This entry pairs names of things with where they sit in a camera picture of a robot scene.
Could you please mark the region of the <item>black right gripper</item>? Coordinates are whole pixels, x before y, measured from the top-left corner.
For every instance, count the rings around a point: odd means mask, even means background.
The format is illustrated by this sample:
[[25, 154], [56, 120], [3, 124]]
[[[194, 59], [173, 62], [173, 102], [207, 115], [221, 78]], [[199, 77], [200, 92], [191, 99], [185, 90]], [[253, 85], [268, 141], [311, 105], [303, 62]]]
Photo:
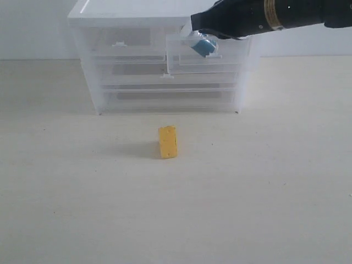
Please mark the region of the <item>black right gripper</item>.
[[190, 21], [193, 30], [221, 40], [242, 40], [273, 31], [267, 22], [264, 1], [217, 1], [211, 8], [191, 15]]

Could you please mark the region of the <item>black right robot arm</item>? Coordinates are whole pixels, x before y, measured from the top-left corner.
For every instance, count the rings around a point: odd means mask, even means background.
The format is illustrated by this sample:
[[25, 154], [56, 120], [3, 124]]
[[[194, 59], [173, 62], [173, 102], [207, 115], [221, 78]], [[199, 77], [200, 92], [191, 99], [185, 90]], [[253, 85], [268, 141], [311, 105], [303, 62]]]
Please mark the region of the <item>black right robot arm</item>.
[[271, 31], [323, 24], [351, 26], [351, 0], [217, 1], [190, 17], [194, 31], [219, 39], [239, 39]]

